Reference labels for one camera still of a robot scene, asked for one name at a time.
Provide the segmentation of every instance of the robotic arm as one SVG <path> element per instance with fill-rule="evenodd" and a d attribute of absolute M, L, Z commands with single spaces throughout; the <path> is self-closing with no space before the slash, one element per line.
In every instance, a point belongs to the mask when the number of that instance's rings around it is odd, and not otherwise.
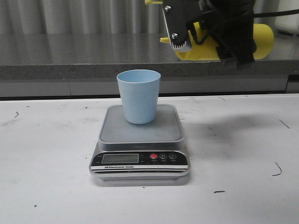
<path fill-rule="evenodd" d="M 213 48 L 209 54 L 217 54 L 224 65 L 235 63 L 238 68 L 250 65 L 255 61 L 257 50 L 253 22 L 255 1 L 161 1 L 171 47 L 181 59 L 206 60 L 200 56 L 194 58 L 194 52 L 202 53 L 206 46 Z M 255 27 L 255 33 L 260 32 L 258 38 L 264 39 L 265 57 L 273 47 L 274 35 L 267 25 L 259 25 L 263 26 Z"/>

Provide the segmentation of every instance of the black scuff mark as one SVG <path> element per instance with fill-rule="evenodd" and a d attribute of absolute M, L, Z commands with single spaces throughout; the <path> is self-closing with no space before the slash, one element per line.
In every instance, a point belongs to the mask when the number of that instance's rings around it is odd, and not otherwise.
<path fill-rule="evenodd" d="M 283 122 L 282 120 L 279 120 L 281 123 L 283 123 L 287 128 L 290 129 L 290 127 L 288 125 L 285 124 L 285 122 Z"/>
<path fill-rule="evenodd" d="M 280 166 L 277 164 L 277 162 L 275 162 L 275 164 L 276 164 L 277 167 L 279 168 L 280 173 L 279 173 L 279 174 L 274 174 L 274 175 L 272 175 L 272 176 L 278 176 L 278 175 L 281 175 L 281 174 L 282 174 L 282 169 L 281 169 Z"/>
<path fill-rule="evenodd" d="M 225 99 L 224 99 L 224 98 L 222 98 L 222 97 L 218 97 L 218 98 L 221 98 L 221 99 L 223 99 L 223 101 L 225 101 Z"/>

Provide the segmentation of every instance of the white tabletop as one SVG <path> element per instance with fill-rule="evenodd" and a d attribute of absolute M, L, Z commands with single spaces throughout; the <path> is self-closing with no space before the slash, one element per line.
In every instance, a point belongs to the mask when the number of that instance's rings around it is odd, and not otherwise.
<path fill-rule="evenodd" d="M 298 223 L 299 94 L 159 98 L 181 119 L 187 181 L 108 186 L 88 166 L 120 103 L 1 101 L 0 223 Z"/>

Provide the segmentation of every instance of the cup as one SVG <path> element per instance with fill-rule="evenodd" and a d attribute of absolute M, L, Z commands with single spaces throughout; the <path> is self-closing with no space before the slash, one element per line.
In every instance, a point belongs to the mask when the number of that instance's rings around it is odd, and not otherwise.
<path fill-rule="evenodd" d="M 155 119 L 161 75 L 152 70 L 128 70 L 117 75 L 125 118 L 133 124 Z"/>

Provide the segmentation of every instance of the digital kitchen scale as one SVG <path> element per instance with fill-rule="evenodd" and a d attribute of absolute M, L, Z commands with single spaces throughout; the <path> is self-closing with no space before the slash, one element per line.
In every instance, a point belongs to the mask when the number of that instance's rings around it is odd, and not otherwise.
<path fill-rule="evenodd" d="M 188 174 L 176 108 L 157 105 L 156 118 L 137 125 L 126 121 L 121 105 L 109 107 L 89 169 L 103 180 L 177 179 Z"/>

